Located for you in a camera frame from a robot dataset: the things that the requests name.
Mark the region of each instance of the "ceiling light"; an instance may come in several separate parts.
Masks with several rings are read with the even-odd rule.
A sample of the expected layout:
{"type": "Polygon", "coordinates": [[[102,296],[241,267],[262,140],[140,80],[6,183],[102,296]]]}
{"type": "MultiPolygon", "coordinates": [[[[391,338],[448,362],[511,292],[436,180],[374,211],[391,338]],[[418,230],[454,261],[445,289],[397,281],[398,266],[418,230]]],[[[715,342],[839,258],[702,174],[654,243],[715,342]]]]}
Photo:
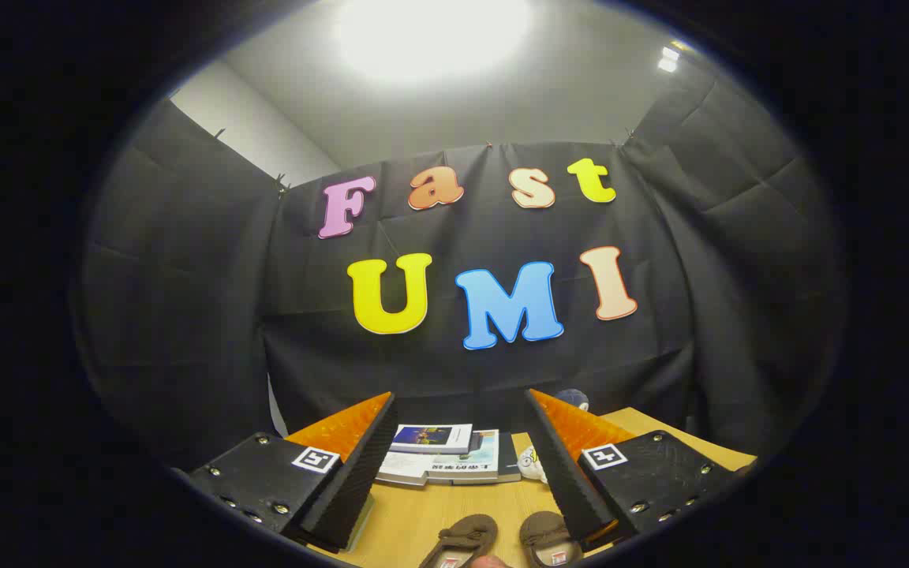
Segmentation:
{"type": "Polygon", "coordinates": [[[507,58],[528,15],[524,0],[349,0],[335,32],[351,67],[376,80],[421,83],[507,58]]]}

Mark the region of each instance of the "peach letter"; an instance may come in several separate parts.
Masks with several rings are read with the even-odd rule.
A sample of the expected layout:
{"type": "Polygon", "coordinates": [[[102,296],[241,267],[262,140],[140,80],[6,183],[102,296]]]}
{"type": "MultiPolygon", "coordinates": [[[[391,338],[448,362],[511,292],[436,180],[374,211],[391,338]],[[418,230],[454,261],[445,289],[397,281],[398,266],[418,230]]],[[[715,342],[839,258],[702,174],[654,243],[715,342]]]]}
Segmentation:
{"type": "Polygon", "coordinates": [[[616,320],[638,310],[638,303],[627,295],[627,287],[623,285],[616,263],[618,256],[616,247],[592,248],[581,254],[581,262],[588,265],[595,278],[599,301],[595,316],[599,320],[616,320]]]}
{"type": "Polygon", "coordinates": [[[507,176],[514,191],[511,197],[523,208],[548,207],[556,201],[556,194],[544,182],[549,181],[549,176],[537,168],[518,168],[511,170],[507,176]]]}
{"type": "Polygon", "coordinates": [[[433,258],[426,252],[400,256],[395,266],[405,271],[405,309],[385,312],[381,305],[381,275],[388,263],[379,259],[352,263],[346,273],[353,278],[353,313],[357,323],[374,334],[404,334],[426,319],[426,267],[433,258]]]}
{"type": "Polygon", "coordinates": [[[584,197],[595,204],[608,204],[616,198],[616,191],[611,187],[602,187],[602,180],[599,179],[599,176],[608,176],[609,171],[605,166],[596,166],[591,158],[578,159],[567,166],[567,173],[578,177],[584,197]]]}
{"type": "Polygon", "coordinates": [[[458,185],[458,174],[448,166],[434,166],[412,177],[409,206],[417,211],[437,204],[453,204],[465,195],[465,188],[458,185]]]}

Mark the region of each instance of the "yellow letter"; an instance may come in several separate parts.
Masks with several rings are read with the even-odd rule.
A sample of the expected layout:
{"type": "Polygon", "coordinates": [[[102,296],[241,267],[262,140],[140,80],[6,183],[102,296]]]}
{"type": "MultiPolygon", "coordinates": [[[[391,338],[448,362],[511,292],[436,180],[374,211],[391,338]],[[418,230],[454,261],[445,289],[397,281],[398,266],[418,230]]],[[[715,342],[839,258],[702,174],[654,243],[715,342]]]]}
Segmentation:
{"type": "Polygon", "coordinates": [[[556,201],[556,194],[553,193],[552,187],[545,183],[548,182],[549,176],[544,171],[537,168],[518,168],[511,170],[507,180],[511,182],[514,191],[511,197],[518,205],[523,208],[531,207],[548,207],[556,201]]]}
{"type": "Polygon", "coordinates": [[[353,278],[353,313],[365,330],[375,334],[404,334],[415,330],[426,317],[426,267],[433,258],[426,252],[400,256],[395,266],[405,271],[405,309],[385,312],[381,306],[381,275],[388,263],[374,259],[352,263],[346,273],[353,278]]]}
{"type": "Polygon", "coordinates": [[[591,158],[578,159],[567,166],[567,173],[578,177],[584,197],[595,204],[608,204],[616,198],[616,191],[611,187],[602,187],[602,180],[599,179],[599,176],[608,176],[609,171],[605,166],[596,166],[591,158]]]}

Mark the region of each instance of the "shoe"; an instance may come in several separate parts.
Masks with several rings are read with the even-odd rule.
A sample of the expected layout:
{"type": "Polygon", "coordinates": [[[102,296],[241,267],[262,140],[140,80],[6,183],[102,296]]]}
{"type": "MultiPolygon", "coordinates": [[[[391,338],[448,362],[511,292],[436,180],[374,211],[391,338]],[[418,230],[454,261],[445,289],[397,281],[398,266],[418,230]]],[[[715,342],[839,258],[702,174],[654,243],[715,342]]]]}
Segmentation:
{"type": "Polygon", "coordinates": [[[486,555],[497,540],[497,521],[487,514],[470,514],[450,529],[437,533],[433,547],[419,568],[462,568],[486,555]]]}
{"type": "Polygon", "coordinates": [[[570,538],[563,517],[548,510],[526,518],[521,524],[520,537],[531,568],[569,566],[584,558],[581,545],[570,538]]]}

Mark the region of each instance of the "stack of books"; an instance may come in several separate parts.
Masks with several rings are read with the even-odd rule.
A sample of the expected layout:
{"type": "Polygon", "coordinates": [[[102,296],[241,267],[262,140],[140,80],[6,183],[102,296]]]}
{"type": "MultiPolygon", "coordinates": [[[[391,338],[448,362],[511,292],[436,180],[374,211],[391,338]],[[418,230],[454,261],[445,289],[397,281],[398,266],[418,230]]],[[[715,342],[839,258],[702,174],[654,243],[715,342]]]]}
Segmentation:
{"type": "Polygon", "coordinates": [[[378,481],[477,485],[520,481],[509,432],[471,424],[400,424],[378,481]]]}

